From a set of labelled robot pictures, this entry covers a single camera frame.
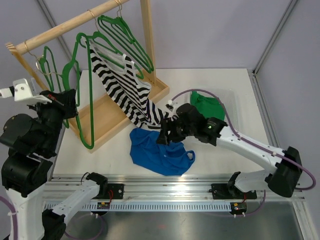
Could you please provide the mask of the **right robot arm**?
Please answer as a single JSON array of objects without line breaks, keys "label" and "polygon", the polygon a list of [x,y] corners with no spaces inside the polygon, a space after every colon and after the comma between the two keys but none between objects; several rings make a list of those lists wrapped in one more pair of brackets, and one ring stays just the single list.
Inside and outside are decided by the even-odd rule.
[{"label": "right robot arm", "polygon": [[292,197],[302,174],[296,148],[281,149],[240,135],[230,124],[216,117],[204,117],[189,103],[169,101],[166,108],[170,115],[160,122],[157,144],[169,145],[194,137],[201,143],[235,152],[263,168],[235,172],[226,184],[230,197],[239,198],[243,193],[266,189],[281,197]]}]

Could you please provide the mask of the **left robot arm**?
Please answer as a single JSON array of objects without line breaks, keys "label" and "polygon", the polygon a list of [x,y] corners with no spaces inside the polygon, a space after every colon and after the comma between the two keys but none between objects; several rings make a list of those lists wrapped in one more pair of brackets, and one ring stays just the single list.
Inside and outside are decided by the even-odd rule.
[{"label": "left robot arm", "polygon": [[65,120],[78,115],[76,91],[49,90],[23,97],[36,117],[20,113],[7,120],[0,142],[9,148],[1,168],[1,181],[9,208],[11,240],[59,240],[72,217],[91,199],[108,194],[108,180],[92,172],[80,188],[50,209],[43,208],[43,194]]}]

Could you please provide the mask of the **black white striped tank top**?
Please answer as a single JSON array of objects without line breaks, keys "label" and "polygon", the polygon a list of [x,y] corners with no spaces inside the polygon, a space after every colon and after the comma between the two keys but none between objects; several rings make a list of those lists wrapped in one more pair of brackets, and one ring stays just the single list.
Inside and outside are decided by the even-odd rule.
[{"label": "black white striped tank top", "polygon": [[159,129],[170,114],[158,108],[149,95],[152,85],[137,77],[135,62],[126,54],[116,54],[89,41],[91,67],[107,95],[138,128]]}]

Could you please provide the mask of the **blue tank top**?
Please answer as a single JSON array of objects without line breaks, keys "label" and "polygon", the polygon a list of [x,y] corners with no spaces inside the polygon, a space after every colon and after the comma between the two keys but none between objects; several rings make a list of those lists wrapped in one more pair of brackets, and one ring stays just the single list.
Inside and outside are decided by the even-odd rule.
[{"label": "blue tank top", "polygon": [[181,142],[163,145],[156,143],[160,133],[134,128],[130,134],[130,157],[135,165],[163,176],[181,176],[196,160],[193,150]]}]

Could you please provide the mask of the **green hanger of striped top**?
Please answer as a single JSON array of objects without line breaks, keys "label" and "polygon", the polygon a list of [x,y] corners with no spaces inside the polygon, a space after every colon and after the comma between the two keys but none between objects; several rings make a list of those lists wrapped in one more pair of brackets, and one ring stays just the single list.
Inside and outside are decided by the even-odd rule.
[{"label": "green hanger of striped top", "polygon": [[106,55],[106,53],[113,53],[117,57],[122,57],[123,53],[118,50],[110,41],[109,39],[103,35],[99,28],[98,28],[98,22],[96,20],[95,15],[91,10],[87,10],[90,12],[91,16],[93,17],[95,21],[96,31],[90,35],[87,36],[87,40],[85,41],[88,46],[93,45],[93,47],[97,47],[98,54],[104,59],[109,62],[111,62],[113,65],[118,66],[120,69],[124,70],[125,66],[121,65],[120,62],[115,61],[114,58],[110,58],[109,55]]}]

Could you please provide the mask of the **green tank top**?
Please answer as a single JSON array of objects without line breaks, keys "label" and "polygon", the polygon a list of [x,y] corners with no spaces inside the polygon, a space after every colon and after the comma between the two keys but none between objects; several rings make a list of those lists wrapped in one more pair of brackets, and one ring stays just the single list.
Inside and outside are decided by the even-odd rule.
[{"label": "green tank top", "polygon": [[190,104],[195,106],[205,118],[225,119],[225,111],[220,102],[214,97],[206,97],[193,91],[190,95]]}]

